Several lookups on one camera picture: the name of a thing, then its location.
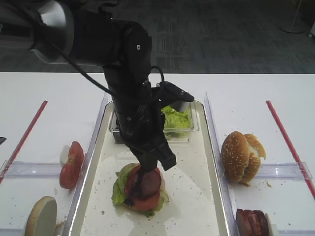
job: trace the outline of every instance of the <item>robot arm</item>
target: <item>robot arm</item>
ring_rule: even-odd
[[[71,60],[102,66],[108,87],[116,94],[112,99],[122,140],[143,171],[153,170],[158,161],[170,169],[176,157],[163,133],[161,108],[171,105],[180,110],[194,98],[164,79],[151,87],[152,39],[138,23],[114,20],[103,7],[98,12],[85,10],[80,7],[84,3],[49,0],[31,3],[28,10],[3,3],[0,47],[32,50],[46,63]]]

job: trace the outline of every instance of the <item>white tray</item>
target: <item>white tray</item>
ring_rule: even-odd
[[[115,172],[137,161],[125,145],[114,143],[108,131],[112,111],[110,103],[105,109],[73,220],[63,236],[80,233],[82,236],[227,235],[201,103],[196,102],[196,111],[200,127],[204,128],[192,133],[188,145],[171,145],[177,156],[177,166],[163,172],[170,202],[151,218],[123,206],[115,208],[112,204]]]

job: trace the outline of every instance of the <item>black cable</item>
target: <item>black cable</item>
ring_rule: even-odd
[[[39,28],[41,27],[41,25],[33,19],[32,16],[29,15],[29,13],[21,8],[19,5],[17,5],[16,3],[14,2],[11,2],[11,1],[6,1],[8,4],[10,4],[11,6],[13,6],[15,9],[17,9],[24,17],[25,17],[25,20],[27,20],[28,22],[30,22],[33,27],[36,29],[36,30],[39,30]],[[130,99],[128,97],[125,97],[123,95],[119,95],[119,94],[116,94],[115,92],[109,90],[108,88],[106,88],[105,86],[103,86],[102,84],[100,84],[99,82],[97,82],[96,80],[94,80],[91,76],[89,76],[81,67],[79,67],[78,64],[76,64],[72,59],[70,59],[65,53],[63,53],[63,51],[58,48],[55,44],[45,40],[44,38],[42,39],[45,43],[47,43],[50,47],[52,47],[55,51],[57,51],[70,65],[72,65],[72,67],[74,69],[76,69],[82,76],[84,76],[88,81],[90,81],[92,84],[94,84],[95,86],[97,86],[98,88],[100,88],[101,90],[105,91],[106,93],[108,93],[109,95],[113,96],[113,97],[116,97],[118,99],[121,99],[127,103],[130,103],[130,104],[133,104],[133,105],[138,105],[138,106],[141,106],[141,105],[150,105],[152,103],[154,103],[155,101],[157,101],[162,92],[163,92],[163,89],[164,89],[164,83],[162,83],[160,85],[160,89],[158,91],[158,93],[156,94],[155,97],[153,97],[151,100],[147,101],[147,102],[144,102],[142,100],[133,100],[133,99]],[[165,82],[165,78],[164,78],[164,75],[163,75],[163,71],[160,67],[158,66],[152,66],[151,67],[151,70],[152,69],[157,69],[161,75],[161,80],[162,82]]]

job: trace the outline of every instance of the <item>red rod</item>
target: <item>red rod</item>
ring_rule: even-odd
[[[40,108],[38,109],[36,115],[34,116],[33,120],[31,121],[31,123],[29,124],[27,130],[25,131],[24,135],[22,136],[21,140],[19,141],[18,145],[16,146],[14,152],[12,153],[11,157],[9,158],[6,166],[4,167],[3,173],[0,177],[0,183],[3,181],[4,178],[4,174],[8,171],[8,169],[10,168],[12,162],[15,160],[17,154],[19,153],[19,151],[21,150],[25,140],[27,139],[27,137],[29,136],[31,130],[33,129],[34,125],[36,124],[38,118],[40,117],[41,113],[43,112],[44,108],[47,105],[47,101],[43,101],[43,103],[41,104]]]
[[[286,131],[284,129],[284,126],[282,125],[282,123],[280,121],[280,118],[278,117],[278,115],[276,113],[276,110],[274,109],[274,107],[272,106],[272,104],[271,104],[271,102],[269,100],[266,101],[266,103],[267,103],[267,106],[268,106],[272,116],[274,117],[274,119],[275,119],[275,121],[276,121],[276,123],[277,123],[277,125],[278,125],[278,127],[279,127],[279,129],[280,129],[280,131],[281,131],[281,133],[283,135],[283,137],[284,137],[284,140],[285,140],[287,146],[289,147],[289,149],[290,149],[290,151],[291,151],[295,161],[298,162],[298,163],[301,163],[302,161],[301,161],[299,155],[297,154],[297,151],[295,150],[295,148],[294,148],[294,146],[293,146],[293,144],[292,144],[288,134],[286,133]],[[300,168],[301,168],[301,171],[303,173],[305,173],[303,167],[300,166]],[[314,187],[312,181],[310,179],[306,179],[305,175],[304,175],[304,179],[305,179],[305,182],[306,182],[307,186],[309,187],[309,189],[310,189],[310,191],[311,191],[311,193],[312,193],[312,195],[313,195],[313,197],[315,199],[315,187]]]

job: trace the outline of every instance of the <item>white surface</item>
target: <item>white surface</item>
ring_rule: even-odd
[[[93,77],[104,82],[102,74],[93,74]],[[158,82],[159,75],[153,74],[150,78],[154,85]],[[189,91],[199,101],[203,101],[205,92],[208,93],[220,143],[233,130],[254,133],[266,149],[266,162],[294,162],[265,104],[265,100],[271,100],[300,158],[315,176],[312,152],[315,133],[314,75],[167,74],[165,79]],[[58,162],[64,145],[69,145],[73,140],[82,143],[86,150],[102,95],[99,89],[79,74],[0,73],[0,136],[8,138],[0,146],[0,161],[3,162],[11,155],[45,99],[48,100],[48,105],[17,160]],[[52,124],[60,130],[48,128]],[[260,183],[264,187],[255,194],[262,196],[261,193],[264,192],[268,195],[268,198],[261,200],[265,203],[271,198],[277,199],[268,203],[267,213],[271,215],[272,221],[276,221],[278,228],[294,230],[307,224],[308,228],[314,229],[315,226],[309,225],[308,220],[300,220],[301,225],[296,225],[289,222],[287,217],[281,217],[283,213],[288,217],[294,215],[299,219],[314,219],[314,199],[306,184],[302,181],[282,185],[272,181],[270,183],[273,188]],[[53,184],[48,183],[47,191],[48,189],[53,189]],[[283,193],[285,197],[272,197],[278,193]],[[257,201],[252,198],[246,198],[246,202],[238,201],[237,206],[256,207],[255,202]],[[278,208],[279,212],[275,212],[275,215],[274,211],[269,212],[269,209],[277,209],[279,204],[283,206]]]
[[[106,131],[92,192],[81,231],[82,236],[171,236],[219,234],[201,132],[193,132],[189,145],[172,145],[177,166],[163,173],[170,202],[147,218],[124,206],[112,204],[112,189],[119,171],[137,159],[125,145],[115,144]]]

